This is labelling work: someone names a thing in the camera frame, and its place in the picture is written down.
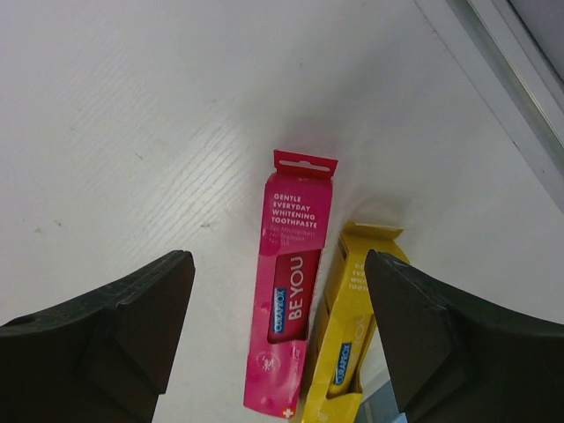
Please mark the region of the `yellow toothpaste box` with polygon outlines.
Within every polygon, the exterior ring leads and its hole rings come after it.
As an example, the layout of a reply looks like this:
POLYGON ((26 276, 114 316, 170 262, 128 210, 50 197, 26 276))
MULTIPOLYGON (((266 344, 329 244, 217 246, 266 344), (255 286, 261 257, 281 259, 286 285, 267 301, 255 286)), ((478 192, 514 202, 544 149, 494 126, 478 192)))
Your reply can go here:
POLYGON ((295 422, 353 422, 363 389, 360 371, 376 329, 367 286, 369 251, 406 260, 399 227, 347 222, 316 310, 295 422))

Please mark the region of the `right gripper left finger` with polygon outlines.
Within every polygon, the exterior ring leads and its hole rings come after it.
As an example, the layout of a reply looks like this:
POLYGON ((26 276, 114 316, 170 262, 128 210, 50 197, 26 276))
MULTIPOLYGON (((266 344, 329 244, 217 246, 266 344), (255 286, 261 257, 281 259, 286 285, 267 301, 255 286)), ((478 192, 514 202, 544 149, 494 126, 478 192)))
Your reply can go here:
POLYGON ((195 277, 174 250, 1 327, 3 422, 150 422, 166 393, 195 277))

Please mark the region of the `pink toothpaste box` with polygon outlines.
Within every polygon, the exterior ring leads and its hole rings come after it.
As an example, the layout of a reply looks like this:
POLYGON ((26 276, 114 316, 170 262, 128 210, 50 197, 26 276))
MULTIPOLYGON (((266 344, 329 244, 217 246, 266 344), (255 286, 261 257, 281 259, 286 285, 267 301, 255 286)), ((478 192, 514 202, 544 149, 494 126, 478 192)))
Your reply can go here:
POLYGON ((243 404, 291 419, 330 220, 337 161, 276 150, 265 183, 243 404))

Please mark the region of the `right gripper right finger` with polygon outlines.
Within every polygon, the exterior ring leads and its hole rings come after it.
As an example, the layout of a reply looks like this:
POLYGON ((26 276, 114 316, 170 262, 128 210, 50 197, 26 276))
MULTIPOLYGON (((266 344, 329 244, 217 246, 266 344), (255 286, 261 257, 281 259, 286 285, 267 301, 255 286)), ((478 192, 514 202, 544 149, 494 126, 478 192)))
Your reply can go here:
POLYGON ((397 406, 410 422, 561 422, 563 326, 371 250, 365 273, 397 406))

